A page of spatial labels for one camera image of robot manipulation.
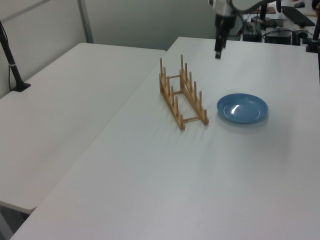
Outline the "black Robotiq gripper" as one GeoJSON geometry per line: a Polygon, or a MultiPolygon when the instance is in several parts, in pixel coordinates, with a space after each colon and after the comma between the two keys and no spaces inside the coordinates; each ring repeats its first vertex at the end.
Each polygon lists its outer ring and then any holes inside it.
{"type": "Polygon", "coordinates": [[[222,49],[226,47],[227,39],[230,33],[230,29],[235,26],[237,16],[235,14],[225,16],[216,14],[215,15],[215,58],[220,59],[222,54],[222,49]]]}

